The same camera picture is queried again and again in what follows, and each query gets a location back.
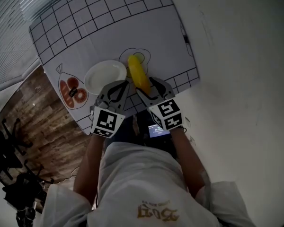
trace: black and white marker cube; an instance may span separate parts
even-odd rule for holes
[[[90,132],[92,134],[111,138],[118,131],[125,116],[95,106],[92,118],[93,122]]]
[[[163,130],[171,130],[182,125],[182,113],[173,99],[148,108],[151,117]]]

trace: white plate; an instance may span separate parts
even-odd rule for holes
[[[92,94],[99,95],[102,88],[114,81],[125,80],[126,68],[119,61],[102,61],[88,70],[84,86]]]

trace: wooden floor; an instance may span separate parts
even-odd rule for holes
[[[40,177],[45,180],[53,178],[55,183],[71,177],[82,160],[89,136],[68,113],[42,67],[25,80],[0,113],[0,130],[7,138],[1,124],[4,118],[10,132],[19,118],[20,130],[16,135],[24,142],[33,143],[31,148],[20,147],[27,152],[24,156],[16,151],[22,163],[28,159],[27,165],[35,173],[42,164],[44,169]],[[14,177],[13,181],[1,173],[6,184],[13,183],[19,172],[26,170],[23,167],[10,169],[9,172]]]

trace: forearm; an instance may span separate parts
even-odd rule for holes
[[[98,190],[99,167],[104,140],[104,137],[98,135],[91,136],[74,183],[74,192],[87,198],[91,205],[94,203]]]
[[[198,191],[204,186],[201,173],[205,171],[205,168],[182,129],[175,128],[170,133],[177,150],[184,180],[190,194],[195,197]]]

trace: white shirt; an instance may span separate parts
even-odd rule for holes
[[[235,183],[211,184],[210,210],[204,188],[196,200],[187,192],[181,167],[155,148],[123,142],[111,144],[101,160],[98,208],[81,195],[57,185],[48,190],[41,217],[44,227],[231,226],[254,227]]]

